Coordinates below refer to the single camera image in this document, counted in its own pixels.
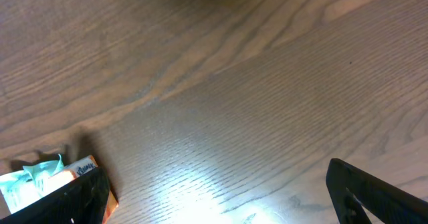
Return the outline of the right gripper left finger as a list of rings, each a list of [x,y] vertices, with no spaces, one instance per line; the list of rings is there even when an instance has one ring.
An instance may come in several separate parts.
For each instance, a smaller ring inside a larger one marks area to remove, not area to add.
[[[1,220],[1,224],[102,224],[110,192],[96,167],[48,196]]]

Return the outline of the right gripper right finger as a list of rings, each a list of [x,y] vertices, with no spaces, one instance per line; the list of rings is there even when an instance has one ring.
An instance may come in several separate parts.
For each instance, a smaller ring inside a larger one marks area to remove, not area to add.
[[[426,223],[427,202],[339,158],[330,160],[326,186],[340,223]]]

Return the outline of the small orange tissue box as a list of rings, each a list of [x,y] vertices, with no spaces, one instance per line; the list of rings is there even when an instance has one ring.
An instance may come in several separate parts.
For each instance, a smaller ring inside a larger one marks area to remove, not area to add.
[[[54,175],[48,179],[46,190],[50,192],[56,191],[60,187],[86,175],[96,168],[98,168],[97,162],[92,155],[89,155],[55,172]],[[109,193],[104,208],[102,224],[106,224],[113,212],[118,208],[118,201],[111,191],[110,183],[109,181],[106,181],[106,183],[108,184]]]

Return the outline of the mint green wipes pack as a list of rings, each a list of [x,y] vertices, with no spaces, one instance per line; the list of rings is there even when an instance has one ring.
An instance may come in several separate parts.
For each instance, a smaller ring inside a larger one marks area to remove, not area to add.
[[[14,214],[55,191],[52,177],[64,169],[62,157],[23,166],[20,171],[1,175],[1,193]]]

